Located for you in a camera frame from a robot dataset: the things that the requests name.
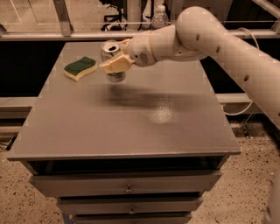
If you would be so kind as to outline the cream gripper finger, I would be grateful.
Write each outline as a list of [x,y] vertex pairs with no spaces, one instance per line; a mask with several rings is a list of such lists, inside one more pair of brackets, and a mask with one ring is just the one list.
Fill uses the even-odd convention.
[[105,74],[125,72],[131,68],[135,61],[128,54],[117,54],[116,56],[104,56],[99,68]]
[[122,41],[119,42],[120,49],[125,54],[127,54],[129,52],[128,49],[129,49],[130,41],[131,41],[130,38],[126,38],[125,40],[122,40]]

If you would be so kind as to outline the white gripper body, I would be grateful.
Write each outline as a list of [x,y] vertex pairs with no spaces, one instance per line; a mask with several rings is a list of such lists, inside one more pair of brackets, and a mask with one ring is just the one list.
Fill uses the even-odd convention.
[[133,37],[128,44],[127,52],[138,67],[154,65],[157,61],[151,49],[151,31]]

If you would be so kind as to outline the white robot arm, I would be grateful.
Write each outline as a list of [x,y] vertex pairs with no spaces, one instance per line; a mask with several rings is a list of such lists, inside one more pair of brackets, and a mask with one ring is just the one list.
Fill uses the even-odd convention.
[[125,39],[116,46],[113,55],[100,65],[106,74],[161,60],[189,61],[208,56],[280,128],[280,61],[231,34],[208,10],[187,8],[175,24]]

